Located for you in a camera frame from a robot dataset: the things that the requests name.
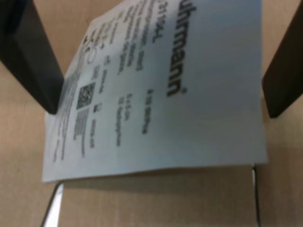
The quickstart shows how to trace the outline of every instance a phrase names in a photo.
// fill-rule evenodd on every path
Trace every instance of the black bar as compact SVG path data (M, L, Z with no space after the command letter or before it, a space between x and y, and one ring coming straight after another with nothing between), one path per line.
M56 113L63 76L32 0L0 0L0 58L49 113Z
M263 78L269 116L278 117L303 92L303 3Z

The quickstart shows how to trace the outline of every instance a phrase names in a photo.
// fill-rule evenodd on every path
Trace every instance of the label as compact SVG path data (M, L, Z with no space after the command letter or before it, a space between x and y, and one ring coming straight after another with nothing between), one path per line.
M259 0L128 0L93 20L46 115L43 181L267 160Z

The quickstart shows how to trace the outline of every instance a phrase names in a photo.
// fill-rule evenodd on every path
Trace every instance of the barcode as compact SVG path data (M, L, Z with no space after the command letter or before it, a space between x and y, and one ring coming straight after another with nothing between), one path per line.
M93 99L95 83L88 84L80 89L77 109L88 106Z

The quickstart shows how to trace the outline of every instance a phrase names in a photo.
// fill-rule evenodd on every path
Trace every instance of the cardboard surface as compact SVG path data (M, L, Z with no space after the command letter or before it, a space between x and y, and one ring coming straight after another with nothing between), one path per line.
M118 0L35 0L63 72L89 22ZM299 0L263 0L263 72ZM44 110L0 66L0 226L39 226L53 184L41 183ZM303 225L303 97L265 112L269 165L258 167L263 226ZM256 226L249 167L67 182L60 226Z
M59 226L254 227L251 168L67 182Z

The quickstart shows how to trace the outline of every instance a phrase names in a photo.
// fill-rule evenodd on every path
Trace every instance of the product label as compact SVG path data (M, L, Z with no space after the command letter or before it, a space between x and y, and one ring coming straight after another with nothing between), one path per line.
M43 181L267 160L259 0L127 0L93 20L46 115Z

